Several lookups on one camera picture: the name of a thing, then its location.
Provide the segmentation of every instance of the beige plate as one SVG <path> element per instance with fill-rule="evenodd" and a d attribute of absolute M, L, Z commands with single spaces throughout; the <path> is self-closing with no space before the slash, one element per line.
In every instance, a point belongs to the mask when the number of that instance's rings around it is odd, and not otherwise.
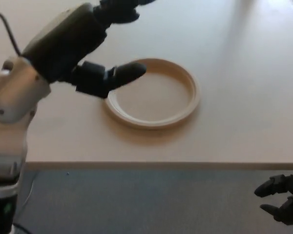
<path fill-rule="evenodd" d="M 147 67 L 138 80 L 110 92 L 106 104 L 122 122 L 136 128 L 163 129 L 186 119 L 200 101 L 196 78 L 162 59 L 136 60 Z"/>

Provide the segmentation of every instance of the gray floor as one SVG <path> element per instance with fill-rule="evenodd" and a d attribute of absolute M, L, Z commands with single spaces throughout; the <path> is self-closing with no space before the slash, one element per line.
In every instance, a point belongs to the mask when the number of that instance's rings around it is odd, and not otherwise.
<path fill-rule="evenodd" d="M 255 171 L 40 172 L 18 222 L 33 234 L 293 234 L 259 209 Z M 24 201 L 34 172 L 27 172 Z"/>

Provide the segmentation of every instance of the plate rim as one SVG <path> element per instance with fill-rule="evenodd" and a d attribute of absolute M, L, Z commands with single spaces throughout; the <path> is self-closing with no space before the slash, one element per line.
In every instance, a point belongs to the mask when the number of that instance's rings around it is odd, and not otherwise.
<path fill-rule="evenodd" d="M 189 70 L 185 69 L 183 66 L 169 61 L 167 59 L 161 59 L 161 58 L 140 58 L 137 60 L 134 60 L 132 62 L 140 62 L 143 63 L 144 61 L 152 61 L 152 62 L 158 62 L 163 63 L 170 66 L 174 66 L 178 70 L 181 70 L 182 73 L 185 73 L 186 75 L 183 76 L 185 78 L 188 78 L 189 83 L 191 84 L 191 94 L 192 98 L 189 102 L 189 104 L 179 111 L 177 114 L 158 121 L 146 121 L 137 119 L 135 117 L 130 116 L 128 113 L 126 113 L 121 106 L 119 105 L 117 99 L 116 99 L 116 93 L 110 92 L 108 94 L 108 97 L 105 99 L 105 104 L 108 107 L 109 111 L 118 119 L 121 120 L 126 125 L 129 125 L 134 128 L 138 129 L 147 129 L 147 130 L 157 130 L 157 129 L 165 129 L 170 128 L 172 126 L 175 126 L 179 123 L 182 123 L 185 119 L 187 119 L 197 108 L 200 100 L 201 100 L 201 89 L 199 85 L 199 81 Z"/>

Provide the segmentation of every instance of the black cable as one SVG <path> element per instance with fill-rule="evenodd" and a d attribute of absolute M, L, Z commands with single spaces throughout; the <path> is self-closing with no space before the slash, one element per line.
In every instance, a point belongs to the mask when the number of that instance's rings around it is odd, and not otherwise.
<path fill-rule="evenodd" d="M 26 234 L 32 234 L 28 229 L 23 227 L 21 224 L 13 223 L 14 227 L 20 229 L 21 231 L 25 232 Z"/>
<path fill-rule="evenodd" d="M 11 40 L 11 43 L 12 43 L 12 45 L 13 45 L 13 48 L 14 48 L 16 54 L 17 54 L 18 56 L 20 56 L 20 55 L 21 55 L 21 51 L 20 51 L 18 45 L 16 44 L 15 38 L 14 38 L 14 36 L 13 36 L 12 30 L 11 30 L 11 28 L 10 28 L 10 26 L 9 26 L 8 21 L 6 20 L 6 18 L 4 17 L 4 15 L 1 14 L 1 13 L 0 13 L 0 18 L 1 18 L 1 20 L 3 21 L 3 24 L 4 24 L 5 28 L 6 28 L 6 31 L 7 31 L 8 35 L 9 35 L 9 38 L 10 38 L 10 40 Z"/>

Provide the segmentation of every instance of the wire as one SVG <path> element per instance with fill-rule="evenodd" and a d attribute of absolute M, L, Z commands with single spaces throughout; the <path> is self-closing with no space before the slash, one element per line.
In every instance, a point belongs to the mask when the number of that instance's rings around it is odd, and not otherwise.
<path fill-rule="evenodd" d="M 29 199 L 30 199 L 32 193 L 33 193 L 33 189 L 34 189 L 35 181 L 36 181 L 36 178 L 37 178 L 38 174 L 39 174 L 39 172 L 36 172 L 35 175 L 33 176 L 33 179 L 32 179 L 32 181 L 31 181 L 31 186 L 30 186 L 30 190 L 29 190 L 29 193 L 28 193 L 28 195 L 27 195 L 27 198 L 26 198 L 25 202 L 22 204 L 22 206 L 21 206 L 21 208 L 20 208 L 20 211 L 18 211 L 18 212 L 15 214 L 15 216 L 14 216 L 14 219 L 15 219 L 15 220 L 16 220 L 16 219 L 22 214 L 22 212 L 25 210 L 25 207 L 26 207 L 26 205 L 27 205 L 27 203 L 28 203 L 28 201 L 29 201 Z"/>
<path fill-rule="evenodd" d="M 15 38 L 14 38 L 14 36 L 13 36 L 12 30 L 11 30 L 11 28 L 10 28 L 10 25 L 9 25 L 8 21 L 6 20 L 6 18 L 4 17 L 4 15 L 1 14 L 1 13 L 0 13 L 0 18 L 1 18 L 1 20 L 3 21 L 3 24 L 4 24 L 4 26 L 5 26 L 5 29 L 6 29 L 6 31 L 7 31 L 7 33 L 8 33 L 8 35 L 9 35 L 9 38 L 10 38 L 10 40 L 11 40 L 11 43 L 12 43 L 12 45 L 13 45 L 13 48 L 14 48 L 16 54 L 17 54 L 18 56 L 20 56 L 20 55 L 21 55 L 21 51 L 20 51 L 20 49 L 19 49 L 19 47 L 18 47 L 18 45 L 17 45 L 17 43 L 16 43 L 16 41 L 15 41 Z"/>
<path fill-rule="evenodd" d="M 32 232 L 30 232 L 27 228 L 25 228 L 24 226 L 22 226 L 19 223 L 13 223 L 14 227 L 20 229 L 21 231 L 25 232 L 26 234 L 33 234 Z"/>

